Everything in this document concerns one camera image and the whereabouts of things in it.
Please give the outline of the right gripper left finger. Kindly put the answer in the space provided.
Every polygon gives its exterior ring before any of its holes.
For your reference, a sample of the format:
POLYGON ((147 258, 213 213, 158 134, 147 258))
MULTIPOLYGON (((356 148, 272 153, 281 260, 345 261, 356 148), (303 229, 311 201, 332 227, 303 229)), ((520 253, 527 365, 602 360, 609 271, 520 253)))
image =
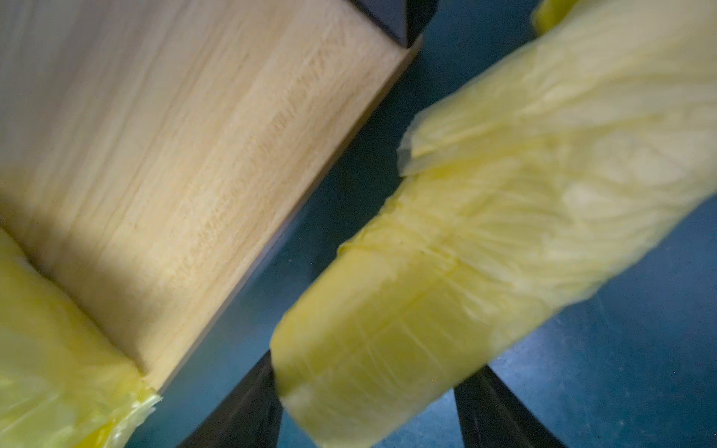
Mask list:
POLYGON ((271 353, 266 352, 182 447, 275 448, 283 407, 276 393, 271 353))

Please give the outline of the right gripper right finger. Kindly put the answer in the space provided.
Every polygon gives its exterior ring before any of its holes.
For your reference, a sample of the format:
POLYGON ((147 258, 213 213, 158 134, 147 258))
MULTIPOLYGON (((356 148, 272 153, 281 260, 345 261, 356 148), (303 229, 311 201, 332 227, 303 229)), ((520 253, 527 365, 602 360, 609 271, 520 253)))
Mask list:
POLYGON ((457 385, 454 396, 466 447, 565 447, 489 367, 457 385))

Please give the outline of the yellow roll diagonal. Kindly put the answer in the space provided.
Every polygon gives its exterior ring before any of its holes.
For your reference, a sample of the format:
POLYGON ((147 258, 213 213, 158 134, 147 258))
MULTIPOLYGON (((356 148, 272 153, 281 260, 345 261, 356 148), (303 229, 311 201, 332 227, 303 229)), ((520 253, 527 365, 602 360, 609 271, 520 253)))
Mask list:
POLYGON ((420 112, 401 185, 278 323, 278 397, 370 447, 716 192, 716 5, 578 1, 420 112))

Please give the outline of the wooden three-tier shelf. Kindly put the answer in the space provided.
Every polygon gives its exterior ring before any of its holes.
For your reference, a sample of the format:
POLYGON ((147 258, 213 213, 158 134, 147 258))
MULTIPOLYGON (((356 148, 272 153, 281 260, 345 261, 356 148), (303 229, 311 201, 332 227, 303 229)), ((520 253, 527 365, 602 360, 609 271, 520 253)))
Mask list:
POLYGON ((1 224, 165 388, 417 53, 347 1, 5 1, 1 224))

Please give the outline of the yellow roll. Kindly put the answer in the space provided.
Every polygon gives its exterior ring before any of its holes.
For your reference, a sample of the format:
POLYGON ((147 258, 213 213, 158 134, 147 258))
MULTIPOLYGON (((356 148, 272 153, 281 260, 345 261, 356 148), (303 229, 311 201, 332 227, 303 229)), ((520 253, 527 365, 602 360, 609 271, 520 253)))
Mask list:
POLYGON ((2 446, 123 447, 160 399, 2 233, 2 446))
POLYGON ((537 35, 544 35, 556 27, 578 0, 543 0, 531 13, 531 24, 537 35))

